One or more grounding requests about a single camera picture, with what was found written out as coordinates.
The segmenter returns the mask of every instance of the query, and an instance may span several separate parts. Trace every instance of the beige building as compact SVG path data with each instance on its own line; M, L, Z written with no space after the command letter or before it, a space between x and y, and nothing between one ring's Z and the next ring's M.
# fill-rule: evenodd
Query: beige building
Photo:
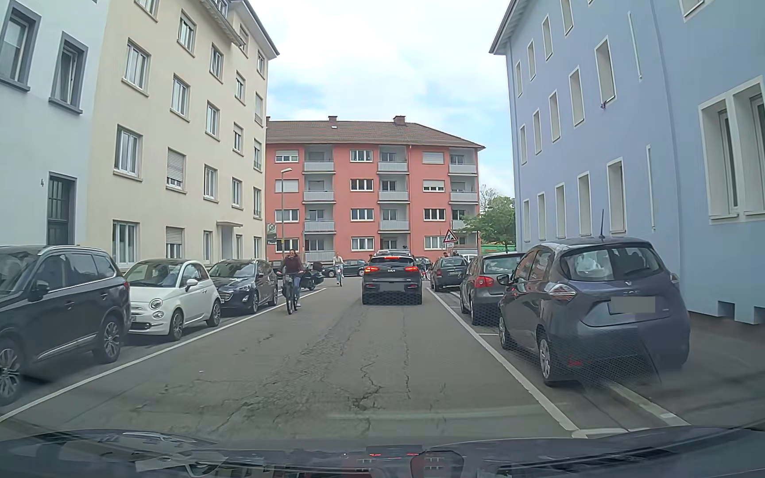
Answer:
M279 52L248 0L115 0L93 114L85 245L264 257L264 117Z

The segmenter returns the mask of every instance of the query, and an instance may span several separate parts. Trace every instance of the facade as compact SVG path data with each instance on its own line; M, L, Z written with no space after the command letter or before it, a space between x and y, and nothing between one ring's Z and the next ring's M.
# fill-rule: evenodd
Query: facade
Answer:
M107 8L105 1L0 0L0 245L86 237Z
M332 262L335 252L367 259L378 249L441 256L447 230L478 212L482 149L405 116L268 119L266 219L279 237L268 258L282 256L282 238L285 252L297 249L309 262ZM476 252L477 235L462 235L456 247Z
M247 0L111 2L85 244L123 268L263 255L264 112L278 53Z
M765 325L765 4L513 0L519 248L632 235L687 307Z

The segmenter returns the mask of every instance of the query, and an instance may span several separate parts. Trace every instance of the sky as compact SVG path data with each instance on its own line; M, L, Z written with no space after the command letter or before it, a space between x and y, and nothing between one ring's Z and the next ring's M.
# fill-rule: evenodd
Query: sky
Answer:
M502 56L489 54L508 0L251 0L279 49L273 120L406 115L485 146L480 183L513 194Z

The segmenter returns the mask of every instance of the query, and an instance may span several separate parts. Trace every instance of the white fiat 500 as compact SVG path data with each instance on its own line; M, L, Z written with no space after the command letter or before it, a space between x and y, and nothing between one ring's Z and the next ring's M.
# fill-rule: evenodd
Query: white fiat 500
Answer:
M182 330L205 320L220 324L220 297L196 260L151 258L126 272L132 301L130 333L182 339Z

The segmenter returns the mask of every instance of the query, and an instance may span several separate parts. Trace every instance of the taillight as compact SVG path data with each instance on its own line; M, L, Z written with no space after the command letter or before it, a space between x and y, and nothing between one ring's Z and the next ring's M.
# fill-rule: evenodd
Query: taillight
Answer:
M554 284L552 288L548 289L547 294L551 296L551 299L568 302L575 298L577 292L565 284Z
M477 280L474 281L474 288L490 288L495 285L495 279L492 279L491 277L486 276L480 276L477 277Z

